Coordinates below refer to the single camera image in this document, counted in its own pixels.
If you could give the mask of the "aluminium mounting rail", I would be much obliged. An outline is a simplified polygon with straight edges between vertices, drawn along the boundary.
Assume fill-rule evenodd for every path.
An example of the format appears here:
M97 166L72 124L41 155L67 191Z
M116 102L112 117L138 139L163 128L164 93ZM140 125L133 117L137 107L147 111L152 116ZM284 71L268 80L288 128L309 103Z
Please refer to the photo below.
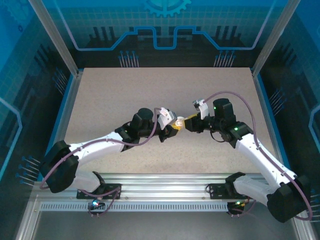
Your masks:
M224 184L232 173L203 174L125 174L100 173L105 183L113 186L120 184L118 202L231 202L234 199L211 199L209 184ZM36 182L30 194L30 201L92 201L77 199L81 190L69 187L59 193L41 189L41 182Z

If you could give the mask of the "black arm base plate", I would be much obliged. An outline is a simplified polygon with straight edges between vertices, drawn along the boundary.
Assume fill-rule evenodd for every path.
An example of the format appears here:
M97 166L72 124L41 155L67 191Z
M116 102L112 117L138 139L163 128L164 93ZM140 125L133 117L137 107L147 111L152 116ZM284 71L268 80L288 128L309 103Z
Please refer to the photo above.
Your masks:
M120 183L103 183L93 192L88 192L85 190L78 190L76 193L76 198L78 200L89 200L89 199L107 199L111 200L115 198L116 200L120 198L122 185Z
M247 195L229 190L224 183L210 183L205 187L211 200L245 200L250 199Z

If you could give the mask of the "aluminium frame post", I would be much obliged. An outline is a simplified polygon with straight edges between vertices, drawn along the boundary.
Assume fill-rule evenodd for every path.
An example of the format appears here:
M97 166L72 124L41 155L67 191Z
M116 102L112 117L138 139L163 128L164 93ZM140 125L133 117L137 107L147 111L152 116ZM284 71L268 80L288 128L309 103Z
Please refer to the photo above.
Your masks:
M266 63L268 57L270 56L272 50L274 49L276 43L282 36L288 22L292 18L294 12L296 11L301 0L287 0L287 4L283 8L277 22L275 23L265 45L263 46L260 54L258 55L253 68L251 70L252 77L257 78L264 64Z
M55 48L57 49L59 55L61 56L62 60L64 61L66 67L70 71L70 74L77 78L80 71L67 47L65 44L59 30L57 29L51 15L49 14L47 8L45 7L42 0L28 0L30 5L32 6L35 14L37 15L38 19L40 20L42 26L44 27L45 31L47 32L49 38L51 39L52 43L54 44Z

